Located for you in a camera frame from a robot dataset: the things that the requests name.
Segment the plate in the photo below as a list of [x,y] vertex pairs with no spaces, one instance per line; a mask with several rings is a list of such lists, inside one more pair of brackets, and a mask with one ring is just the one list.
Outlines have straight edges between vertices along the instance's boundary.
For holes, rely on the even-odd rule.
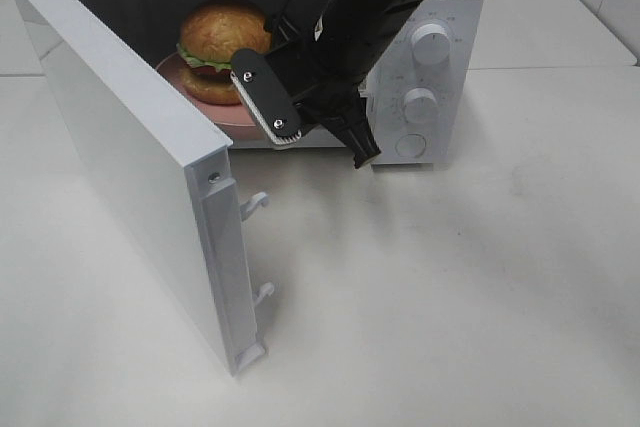
[[189,95],[180,81],[180,70],[184,61],[177,52],[171,54],[158,64],[156,70],[178,92],[202,112],[211,122],[216,124],[233,140],[262,140],[262,133],[242,104],[215,105],[201,102]]

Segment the microwave door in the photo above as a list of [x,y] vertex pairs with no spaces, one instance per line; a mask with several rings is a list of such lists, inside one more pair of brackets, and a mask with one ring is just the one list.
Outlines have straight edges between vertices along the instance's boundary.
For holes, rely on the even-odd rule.
[[264,349],[231,141],[78,0],[16,2],[87,175],[235,374]]

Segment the black robotic arm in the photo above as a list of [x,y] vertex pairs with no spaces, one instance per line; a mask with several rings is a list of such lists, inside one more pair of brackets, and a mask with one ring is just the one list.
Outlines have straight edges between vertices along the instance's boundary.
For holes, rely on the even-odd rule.
[[358,86],[423,0],[329,0],[314,29],[261,56],[241,50],[232,79],[275,148],[323,125],[354,153],[380,153]]

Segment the white microwave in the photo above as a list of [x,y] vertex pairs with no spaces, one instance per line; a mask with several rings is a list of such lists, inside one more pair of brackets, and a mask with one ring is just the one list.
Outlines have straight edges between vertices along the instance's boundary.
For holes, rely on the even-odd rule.
[[[239,201],[228,149],[266,144],[234,144],[154,69],[201,1],[16,0],[88,175],[235,374],[265,352],[254,309],[273,286],[251,285],[241,227],[268,198]],[[325,1],[292,9],[313,22]],[[423,2],[371,71],[375,163],[444,161],[482,3]],[[316,129],[298,146],[340,144]]]

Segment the sesame bun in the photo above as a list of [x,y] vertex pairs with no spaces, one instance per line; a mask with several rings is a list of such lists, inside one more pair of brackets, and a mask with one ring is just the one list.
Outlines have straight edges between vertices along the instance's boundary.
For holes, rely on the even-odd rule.
[[185,90],[207,104],[234,105],[240,103],[236,88],[229,80],[216,80],[195,74],[187,65],[180,71]]
[[247,1],[213,0],[184,20],[180,44],[191,55],[211,62],[230,62],[243,48],[264,54],[271,45],[264,22],[264,14]]

